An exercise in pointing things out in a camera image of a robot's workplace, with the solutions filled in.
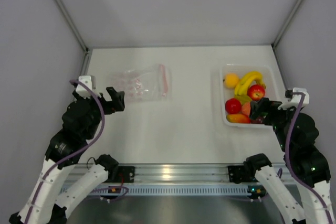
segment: apple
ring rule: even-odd
[[[253,101],[259,101],[265,96],[265,89],[262,85],[255,84],[247,90],[247,95],[251,97]]]

